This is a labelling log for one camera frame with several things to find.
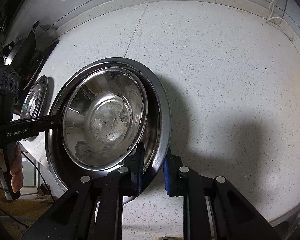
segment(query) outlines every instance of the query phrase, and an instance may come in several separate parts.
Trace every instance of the metal bowl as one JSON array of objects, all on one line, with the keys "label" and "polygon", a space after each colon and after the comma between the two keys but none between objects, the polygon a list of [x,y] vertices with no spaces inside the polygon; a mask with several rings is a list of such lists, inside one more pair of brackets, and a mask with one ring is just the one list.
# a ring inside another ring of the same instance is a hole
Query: metal bowl
[{"label": "metal bowl", "polygon": [[74,90],[63,113],[63,142],[69,157],[91,171],[125,159],[146,125],[147,96],[132,72],[108,67],[91,73]]},{"label": "metal bowl", "polygon": [[[94,71],[105,67],[122,67],[133,72],[142,82],[148,100],[148,117],[141,139],[145,144],[144,173],[142,191],[144,191],[159,172],[166,156],[171,131],[170,107],[167,95],[155,74],[143,64],[128,58],[106,58],[93,62],[74,74],[61,88],[54,99],[49,114],[63,112],[71,93],[80,82]],[[84,175],[98,178],[107,175],[112,169],[88,171],[76,165],[67,154],[62,143],[62,129],[50,129],[45,132],[45,148],[49,168],[59,186],[68,190]],[[124,197],[124,203],[134,197]]]}]

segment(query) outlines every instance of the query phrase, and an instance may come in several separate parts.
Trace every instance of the silver bolt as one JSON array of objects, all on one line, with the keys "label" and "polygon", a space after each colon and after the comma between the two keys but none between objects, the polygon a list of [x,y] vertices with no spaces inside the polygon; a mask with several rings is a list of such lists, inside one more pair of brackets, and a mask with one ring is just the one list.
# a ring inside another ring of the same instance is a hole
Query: silver bolt
[{"label": "silver bolt", "polygon": [[121,166],[121,167],[118,168],[118,171],[119,171],[120,173],[125,173],[125,172],[128,171],[128,168],[125,167],[125,166]]},{"label": "silver bolt", "polygon": [[218,177],[216,178],[216,180],[217,180],[217,182],[219,182],[219,183],[225,183],[225,182],[226,182],[226,179],[225,179],[224,177],[222,177],[222,176],[218,176]]},{"label": "silver bolt", "polygon": [[81,179],[80,179],[80,181],[81,181],[82,183],[89,182],[89,181],[90,181],[90,177],[87,176],[87,175],[82,176]]},{"label": "silver bolt", "polygon": [[179,171],[181,171],[182,173],[186,173],[186,172],[189,171],[189,168],[186,167],[186,166],[181,166],[181,167],[179,168]]}]

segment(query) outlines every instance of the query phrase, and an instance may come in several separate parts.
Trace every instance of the speckled countertop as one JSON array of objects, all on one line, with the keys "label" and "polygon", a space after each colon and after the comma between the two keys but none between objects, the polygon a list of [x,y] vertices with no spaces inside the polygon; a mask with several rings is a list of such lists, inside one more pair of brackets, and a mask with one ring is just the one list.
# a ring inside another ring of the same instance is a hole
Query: speckled countertop
[{"label": "speckled countertop", "polygon": [[[60,37],[41,75],[53,97],[77,70],[106,57],[149,67],[171,106],[171,150],[200,174],[224,175],[267,220],[300,202],[300,55],[264,19],[204,2],[114,11]],[[44,134],[23,145],[47,165]],[[123,239],[178,235],[181,198],[159,174],[123,210]]]}]

